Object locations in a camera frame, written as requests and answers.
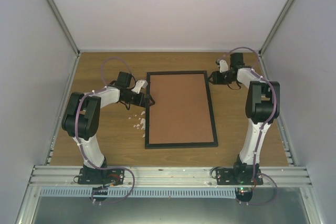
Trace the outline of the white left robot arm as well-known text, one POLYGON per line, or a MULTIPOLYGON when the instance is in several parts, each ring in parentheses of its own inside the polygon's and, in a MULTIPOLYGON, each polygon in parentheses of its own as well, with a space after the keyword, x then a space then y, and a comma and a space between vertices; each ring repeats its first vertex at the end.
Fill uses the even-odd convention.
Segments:
POLYGON ((97 140, 101 109, 118 103, 127 110, 132 105, 142 108, 152 106, 154 99, 143 92, 147 86, 146 80, 136 80, 131 73, 120 72, 117 80, 106 83, 100 90, 73 92, 70 95, 61 127, 79 147, 84 166, 92 168, 90 178, 96 184, 103 184, 108 179, 104 164, 106 158, 97 140))

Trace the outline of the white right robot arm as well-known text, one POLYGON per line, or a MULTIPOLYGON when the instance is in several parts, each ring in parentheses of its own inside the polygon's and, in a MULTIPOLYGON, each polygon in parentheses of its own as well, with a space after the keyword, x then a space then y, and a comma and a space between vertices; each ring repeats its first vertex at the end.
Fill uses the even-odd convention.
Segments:
POLYGON ((242 150, 233 167, 233 180, 240 185, 255 178, 260 162, 261 148, 274 119, 280 112, 280 84, 269 81, 252 67, 245 65, 242 53, 230 55, 230 63, 224 58, 216 60, 219 70, 209 77, 211 84, 229 85, 236 82, 248 89, 245 114, 248 130, 242 150))

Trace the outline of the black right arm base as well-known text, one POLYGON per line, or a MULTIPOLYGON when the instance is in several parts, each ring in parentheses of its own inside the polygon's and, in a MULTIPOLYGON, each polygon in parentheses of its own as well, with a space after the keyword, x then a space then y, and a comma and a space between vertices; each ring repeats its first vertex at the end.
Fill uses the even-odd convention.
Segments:
POLYGON ((257 175, 259 171, 255 170, 253 173, 253 168, 213 167, 209 174, 211 178, 216 179, 218 185, 254 186, 264 184, 263 179, 257 175))

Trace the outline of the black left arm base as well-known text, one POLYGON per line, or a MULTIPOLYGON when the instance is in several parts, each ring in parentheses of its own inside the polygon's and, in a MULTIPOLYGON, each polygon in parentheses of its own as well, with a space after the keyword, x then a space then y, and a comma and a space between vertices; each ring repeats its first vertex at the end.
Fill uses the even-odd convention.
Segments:
POLYGON ((83 166, 74 182, 79 185, 117 186, 123 184, 123 179, 124 169, 100 170, 83 166))

